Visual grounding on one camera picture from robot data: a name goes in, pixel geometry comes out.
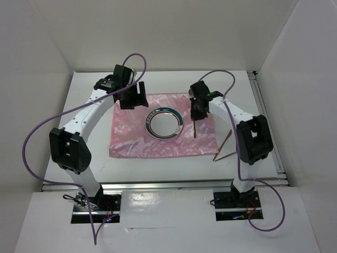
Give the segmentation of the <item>pink satin rose cloth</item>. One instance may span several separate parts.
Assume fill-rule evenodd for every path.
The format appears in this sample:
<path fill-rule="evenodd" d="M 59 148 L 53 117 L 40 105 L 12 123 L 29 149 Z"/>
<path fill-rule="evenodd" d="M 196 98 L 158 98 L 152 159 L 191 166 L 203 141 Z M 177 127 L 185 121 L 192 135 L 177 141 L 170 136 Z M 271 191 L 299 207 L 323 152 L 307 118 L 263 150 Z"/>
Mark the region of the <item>pink satin rose cloth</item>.
<path fill-rule="evenodd" d="M 121 110 L 114 104 L 109 155 L 112 158 L 177 158 L 215 154 L 218 151 L 215 124 L 211 115 L 196 121 L 196 139 L 193 137 L 191 101 L 187 93 L 159 93 L 146 96 L 148 108 L 137 106 Z M 159 140 L 148 134 L 145 119 L 154 109 L 173 108 L 184 121 L 181 133 L 169 140 Z"/>

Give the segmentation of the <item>white plate with coloured rim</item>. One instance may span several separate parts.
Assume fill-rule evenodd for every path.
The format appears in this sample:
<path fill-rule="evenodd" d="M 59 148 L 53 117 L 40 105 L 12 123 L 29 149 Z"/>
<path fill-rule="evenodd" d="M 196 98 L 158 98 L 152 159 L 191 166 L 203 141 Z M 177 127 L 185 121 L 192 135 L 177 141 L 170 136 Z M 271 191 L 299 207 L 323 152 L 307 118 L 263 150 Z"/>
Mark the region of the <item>white plate with coloured rim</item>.
<path fill-rule="evenodd" d="M 159 140 L 169 140 L 177 137 L 183 127 L 184 121 L 181 114 L 173 108 L 156 108 L 145 119 L 146 131 L 150 136 Z"/>

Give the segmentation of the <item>wooden knife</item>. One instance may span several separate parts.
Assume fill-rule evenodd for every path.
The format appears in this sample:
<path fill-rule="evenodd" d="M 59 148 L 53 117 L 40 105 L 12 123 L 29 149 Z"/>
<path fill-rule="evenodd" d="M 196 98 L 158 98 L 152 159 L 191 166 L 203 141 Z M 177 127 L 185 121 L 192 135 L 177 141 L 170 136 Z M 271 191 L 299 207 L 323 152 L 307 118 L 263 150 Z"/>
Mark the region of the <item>wooden knife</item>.
<path fill-rule="evenodd" d="M 215 156 L 213 157 L 213 160 L 212 161 L 215 161 L 217 156 L 220 154 L 220 152 L 222 151 L 222 148 L 224 147 L 226 141 L 231 137 L 232 135 L 232 130 L 230 130 L 227 134 L 227 136 L 225 137 L 223 143 L 220 145 L 219 149 L 218 149 L 218 152 L 215 154 Z"/>

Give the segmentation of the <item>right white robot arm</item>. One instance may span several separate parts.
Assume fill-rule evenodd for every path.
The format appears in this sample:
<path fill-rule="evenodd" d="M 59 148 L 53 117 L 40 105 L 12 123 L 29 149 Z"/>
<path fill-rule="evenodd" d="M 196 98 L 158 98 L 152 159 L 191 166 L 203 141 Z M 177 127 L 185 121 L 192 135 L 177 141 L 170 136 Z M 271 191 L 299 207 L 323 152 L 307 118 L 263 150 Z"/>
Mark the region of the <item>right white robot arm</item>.
<path fill-rule="evenodd" d="M 203 120 L 216 115 L 232 126 L 238 158 L 237 176 L 231 183 L 230 201 L 243 206 L 253 194 L 262 161 L 273 150 L 267 119 L 263 115 L 245 112 L 229 102 L 219 91 L 211 92 L 204 81 L 190 86 L 191 119 Z"/>

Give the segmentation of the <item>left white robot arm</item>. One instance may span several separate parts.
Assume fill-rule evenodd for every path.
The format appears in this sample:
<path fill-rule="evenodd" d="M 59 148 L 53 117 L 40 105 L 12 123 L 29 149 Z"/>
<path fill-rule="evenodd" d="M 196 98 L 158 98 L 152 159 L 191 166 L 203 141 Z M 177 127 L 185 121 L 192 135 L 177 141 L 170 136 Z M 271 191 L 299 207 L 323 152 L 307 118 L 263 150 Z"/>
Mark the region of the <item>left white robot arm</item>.
<path fill-rule="evenodd" d="M 88 138 L 101 117 L 116 102 L 121 109 L 133 110 L 137 106 L 148 106 L 144 82 L 134 83 L 132 69 L 116 65 L 112 74 L 99 79 L 93 87 L 87 106 L 62 128 L 53 128 L 49 133 L 51 158 L 72 178 L 78 186 L 80 196 L 92 210 L 103 208 L 112 202 L 104 194 L 91 169 L 92 154 L 87 146 Z"/>

